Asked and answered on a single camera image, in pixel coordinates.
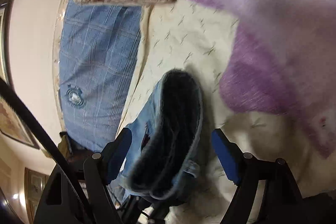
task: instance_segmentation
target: picture frame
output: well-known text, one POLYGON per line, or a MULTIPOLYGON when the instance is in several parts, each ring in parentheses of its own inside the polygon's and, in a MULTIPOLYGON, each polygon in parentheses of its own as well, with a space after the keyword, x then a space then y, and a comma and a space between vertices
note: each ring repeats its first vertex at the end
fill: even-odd
MULTIPOLYGON (((8 63, 8 28, 12 0, 0 5, 0 77, 11 85, 8 63)), ((40 149, 28 127, 0 97, 0 131, 3 135, 30 147, 40 149)))
POLYGON ((37 207, 48 179, 48 175, 25 168, 24 187, 29 224, 34 224, 37 207))

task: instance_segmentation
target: cream bedspread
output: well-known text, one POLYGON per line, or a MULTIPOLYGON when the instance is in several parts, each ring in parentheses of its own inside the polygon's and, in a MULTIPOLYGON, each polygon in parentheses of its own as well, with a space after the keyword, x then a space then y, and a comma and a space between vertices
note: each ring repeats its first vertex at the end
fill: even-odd
MULTIPOLYGON (((221 128, 243 152, 261 160, 284 158, 304 197, 336 188, 336 153, 323 159, 288 117, 250 112, 234 114, 218 92, 232 50, 238 19, 230 13, 187 0, 143 7, 142 40, 119 130, 135 120, 154 85, 170 69, 196 78, 204 94, 204 126, 199 146, 202 175, 190 201, 171 208, 168 223, 220 223, 236 186, 229 181, 210 146, 210 133, 221 128)), ((263 197, 260 182, 249 222, 256 220, 263 197)))

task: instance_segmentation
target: embroidered patch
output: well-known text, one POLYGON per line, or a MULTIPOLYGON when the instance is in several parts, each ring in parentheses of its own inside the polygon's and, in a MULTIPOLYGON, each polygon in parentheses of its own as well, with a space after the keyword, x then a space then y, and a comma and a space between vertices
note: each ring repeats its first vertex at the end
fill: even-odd
POLYGON ((75 86, 72 87, 71 85, 68 85, 68 91, 66 93, 67 101, 74 107, 81 108, 84 106, 84 100, 82 98, 82 90, 80 87, 75 86))

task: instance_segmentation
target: black cable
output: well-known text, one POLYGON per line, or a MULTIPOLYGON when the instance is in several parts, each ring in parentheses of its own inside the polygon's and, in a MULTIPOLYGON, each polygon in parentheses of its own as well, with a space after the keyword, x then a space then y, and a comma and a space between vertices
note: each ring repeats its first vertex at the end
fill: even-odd
POLYGON ((0 78, 0 95, 53 157, 54 161, 62 170, 64 176, 67 178, 69 184, 75 192, 84 209, 84 212, 89 217, 89 219, 95 223, 90 204, 70 165, 58 150, 54 142, 50 139, 48 134, 44 131, 39 122, 36 120, 36 118, 33 116, 33 114, 28 110, 25 104, 19 99, 16 93, 7 85, 6 82, 4 82, 2 78, 0 78))

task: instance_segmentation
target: white wall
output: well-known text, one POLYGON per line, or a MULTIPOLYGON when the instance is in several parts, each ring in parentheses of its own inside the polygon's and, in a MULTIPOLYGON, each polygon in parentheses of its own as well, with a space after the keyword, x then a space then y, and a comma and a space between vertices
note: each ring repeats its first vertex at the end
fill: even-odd
MULTIPOLYGON (((53 90, 53 32, 60 0, 14 0, 9 26, 9 64, 13 86, 52 140, 60 142, 53 90)), ((54 161, 41 150, 3 136, 29 169, 50 174, 54 161)))

